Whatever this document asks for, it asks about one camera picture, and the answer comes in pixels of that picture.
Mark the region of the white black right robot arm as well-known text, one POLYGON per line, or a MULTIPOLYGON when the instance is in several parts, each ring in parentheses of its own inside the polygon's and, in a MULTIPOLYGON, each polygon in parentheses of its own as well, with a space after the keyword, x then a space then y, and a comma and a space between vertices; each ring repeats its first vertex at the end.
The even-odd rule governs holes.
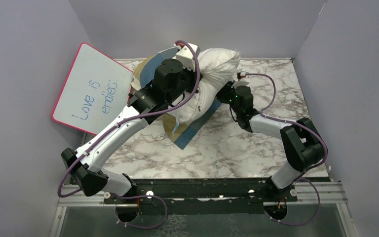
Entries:
POLYGON ((288 186, 327 157, 328 149, 310 119, 294 121, 266 116, 254 108, 250 87, 229 81, 217 99, 229 104, 243 130, 282 141, 286 162, 266 181, 265 195, 269 200, 279 200, 288 186))

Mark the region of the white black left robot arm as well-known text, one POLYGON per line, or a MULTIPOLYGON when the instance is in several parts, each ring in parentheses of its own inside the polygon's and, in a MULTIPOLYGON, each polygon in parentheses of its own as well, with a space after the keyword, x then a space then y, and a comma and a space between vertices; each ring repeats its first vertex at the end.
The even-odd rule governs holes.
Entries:
POLYGON ((77 149, 66 148, 61 153, 67 169, 63 180, 71 176, 79 189, 57 195, 67 198, 78 192, 87 197, 98 192, 116 194, 125 203, 135 198, 135 183, 125 174, 109 173, 103 165, 127 140, 153 123, 159 116, 180 108, 196 93, 202 79, 199 61, 165 59, 154 71, 153 79, 131 95, 120 114, 88 143, 77 149))

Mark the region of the blue beige checked pillowcase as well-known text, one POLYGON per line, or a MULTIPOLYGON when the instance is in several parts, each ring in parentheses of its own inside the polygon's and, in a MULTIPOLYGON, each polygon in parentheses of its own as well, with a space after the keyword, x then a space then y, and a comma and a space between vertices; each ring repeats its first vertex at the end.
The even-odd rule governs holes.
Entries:
POLYGON ((166 135, 173 141, 180 149, 184 149, 187 144, 193 139, 198 130, 210 119, 216 112, 221 103, 215 98, 208 111, 193 121, 190 124, 179 123, 176 118, 169 115, 162 115, 162 124, 166 135))

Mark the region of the white pillow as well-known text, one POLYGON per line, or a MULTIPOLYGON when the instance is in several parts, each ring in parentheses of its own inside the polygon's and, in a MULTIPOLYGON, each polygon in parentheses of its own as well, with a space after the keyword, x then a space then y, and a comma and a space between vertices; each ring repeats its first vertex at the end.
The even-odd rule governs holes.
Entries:
POLYGON ((211 107, 216 94, 232 80, 240 63, 240 53, 224 48, 210 48, 198 56, 202 79, 198 92, 180 108, 169 112, 179 123, 190 124, 211 107))

